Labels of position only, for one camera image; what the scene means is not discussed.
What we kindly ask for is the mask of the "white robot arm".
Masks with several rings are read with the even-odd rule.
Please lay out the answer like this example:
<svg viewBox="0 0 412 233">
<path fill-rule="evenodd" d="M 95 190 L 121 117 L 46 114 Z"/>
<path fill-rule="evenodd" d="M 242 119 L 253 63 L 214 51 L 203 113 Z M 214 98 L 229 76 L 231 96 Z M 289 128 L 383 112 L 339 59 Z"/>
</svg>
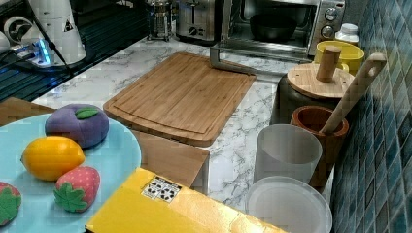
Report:
<svg viewBox="0 0 412 233">
<path fill-rule="evenodd" d="M 40 67 L 72 65 L 86 57 L 70 0 L 28 0 L 33 18 L 10 17 L 4 23 L 15 54 Z"/>
</svg>

